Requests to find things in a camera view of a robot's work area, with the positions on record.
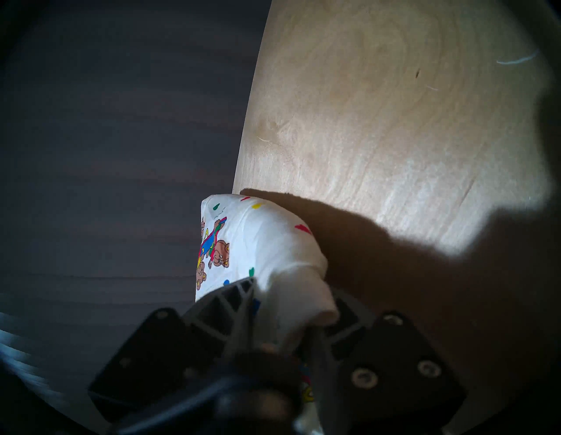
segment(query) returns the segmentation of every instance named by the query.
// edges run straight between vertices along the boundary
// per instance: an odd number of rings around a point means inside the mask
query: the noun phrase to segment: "dark wooden floor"
[[[269,5],[52,1],[0,65],[0,360],[92,430],[95,373],[194,302],[200,202],[232,191]],[[42,433],[4,377],[0,418]]]

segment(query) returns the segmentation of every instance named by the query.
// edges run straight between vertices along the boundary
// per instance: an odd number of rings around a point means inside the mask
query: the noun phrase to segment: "colorful dots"
[[[302,225],[301,223],[299,223],[298,225],[294,225],[294,228],[303,232],[307,232],[308,234],[312,234],[312,232],[308,229],[308,227]]]

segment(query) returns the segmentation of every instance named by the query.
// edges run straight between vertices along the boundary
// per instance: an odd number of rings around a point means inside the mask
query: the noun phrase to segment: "wooden surface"
[[[469,389],[453,432],[559,337],[559,107],[536,50],[499,2],[275,0],[255,71],[233,192],[299,214],[331,284],[416,322]]]

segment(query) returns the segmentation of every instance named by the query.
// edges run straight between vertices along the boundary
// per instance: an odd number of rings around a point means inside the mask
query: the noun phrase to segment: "white cloth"
[[[323,281],[327,260],[295,214],[259,198],[213,195],[201,203],[201,238],[195,300],[225,283],[255,277],[257,345],[273,343],[291,352],[306,326],[337,321]]]

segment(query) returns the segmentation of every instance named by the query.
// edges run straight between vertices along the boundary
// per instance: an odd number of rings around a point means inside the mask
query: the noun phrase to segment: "blue dot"
[[[261,306],[261,301],[257,300],[257,299],[253,299],[253,307],[252,307],[252,315],[253,317],[255,317],[257,315],[257,311],[259,310],[259,307]]]

